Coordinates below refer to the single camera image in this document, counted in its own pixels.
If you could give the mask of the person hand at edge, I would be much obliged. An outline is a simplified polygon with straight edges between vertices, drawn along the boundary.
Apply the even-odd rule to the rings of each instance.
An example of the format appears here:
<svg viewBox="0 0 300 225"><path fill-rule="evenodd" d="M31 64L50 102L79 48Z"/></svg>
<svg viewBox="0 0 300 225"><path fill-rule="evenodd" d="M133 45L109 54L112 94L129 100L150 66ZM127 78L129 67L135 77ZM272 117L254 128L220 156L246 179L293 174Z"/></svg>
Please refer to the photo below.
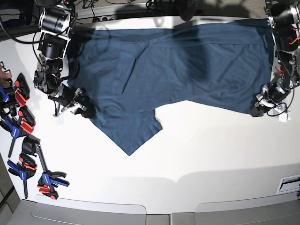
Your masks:
<svg viewBox="0 0 300 225"><path fill-rule="evenodd" d="M12 75L10 73L6 73L4 71L0 71L0 86L2 88L8 88L10 86L10 82L8 79L11 79Z"/></svg>

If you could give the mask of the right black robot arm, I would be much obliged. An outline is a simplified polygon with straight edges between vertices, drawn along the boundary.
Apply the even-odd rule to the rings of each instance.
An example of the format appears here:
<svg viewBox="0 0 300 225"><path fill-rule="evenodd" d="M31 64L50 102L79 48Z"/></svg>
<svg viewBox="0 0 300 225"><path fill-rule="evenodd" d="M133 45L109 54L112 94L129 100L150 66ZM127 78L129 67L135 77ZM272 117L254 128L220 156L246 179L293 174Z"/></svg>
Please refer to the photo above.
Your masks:
<svg viewBox="0 0 300 225"><path fill-rule="evenodd" d="M47 94L48 99L56 104L55 117L70 111L91 119L95 115L95 109L85 90L64 84L64 81L77 77L80 69L78 60L71 61L69 75L61 76L63 59L78 17L74 2L38 0L37 5L43 7L43 12L38 22L41 36L37 49L40 54L39 67L34 75L34 86Z"/></svg>

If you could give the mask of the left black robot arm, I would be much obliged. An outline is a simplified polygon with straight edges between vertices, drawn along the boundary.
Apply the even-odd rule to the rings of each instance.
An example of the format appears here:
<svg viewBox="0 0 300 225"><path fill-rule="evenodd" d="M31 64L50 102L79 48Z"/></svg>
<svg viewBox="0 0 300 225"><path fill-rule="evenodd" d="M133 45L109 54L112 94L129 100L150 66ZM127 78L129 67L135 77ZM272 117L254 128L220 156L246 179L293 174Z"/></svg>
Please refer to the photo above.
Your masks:
<svg viewBox="0 0 300 225"><path fill-rule="evenodd" d="M285 102L300 85L300 9L296 0L267 0L264 8L275 45L275 76L256 95L251 107L252 117L260 117L275 110L274 117L288 113Z"/></svg>

